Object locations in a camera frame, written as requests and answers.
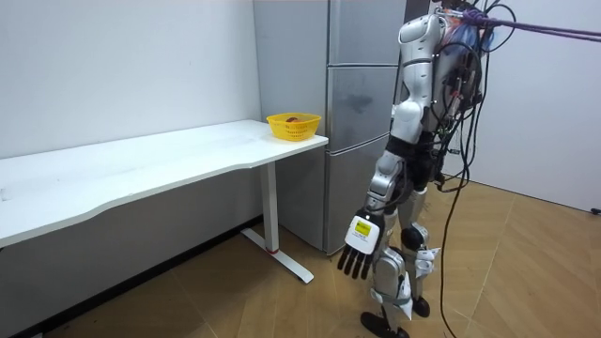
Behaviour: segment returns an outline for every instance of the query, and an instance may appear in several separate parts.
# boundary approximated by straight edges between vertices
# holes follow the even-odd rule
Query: white wall
[[[260,116],[251,0],[4,0],[0,24],[0,158]]]
[[[257,79],[251,0],[5,0],[0,159],[259,119]],[[257,172],[238,171],[7,247],[0,337],[260,213]]]
[[[601,31],[596,0],[502,2],[523,23]],[[516,31],[491,57],[472,178],[570,207],[601,207],[600,56],[598,43]],[[460,168],[458,157],[447,164],[449,174]]]

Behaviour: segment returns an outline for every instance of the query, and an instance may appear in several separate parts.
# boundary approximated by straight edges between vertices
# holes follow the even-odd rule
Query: desk top
[[[324,146],[242,120],[0,160],[0,248],[104,210]]]

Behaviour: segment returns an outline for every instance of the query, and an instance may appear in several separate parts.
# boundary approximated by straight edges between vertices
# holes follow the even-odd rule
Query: refrigerator
[[[326,254],[345,244],[389,137],[398,30],[423,0],[254,1],[263,118],[321,115],[327,146],[276,162],[281,226]]]

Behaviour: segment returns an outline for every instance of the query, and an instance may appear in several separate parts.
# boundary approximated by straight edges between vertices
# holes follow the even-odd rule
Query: floor
[[[452,199],[428,195],[421,223],[432,247]],[[373,337],[359,322],[361,312],[378,310],[369,282],[351,280],[336,269],[337,255],[326,258],[284,229],[281,242],[314,273],[310,284],[237,236],[46,336]],[[470,184],[445,263],[445,314],[457,337],[601,337],[599,217]],[[451,337],[438,310],[439,271],[424,290],[432,315],[404,327],[412,338]]]

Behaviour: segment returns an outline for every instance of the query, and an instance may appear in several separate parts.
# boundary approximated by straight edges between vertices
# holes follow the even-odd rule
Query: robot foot
[[[402,328],[398,328],[398,331],[391,330],[386,318],[374,314],[362,313],[361,323],[379,338],[409,338],[409,334],[405,330]]]
[[[424,297],[420,297],[413,301],[413,312],[422,318],[428,318],[430,316],[430,304]]]

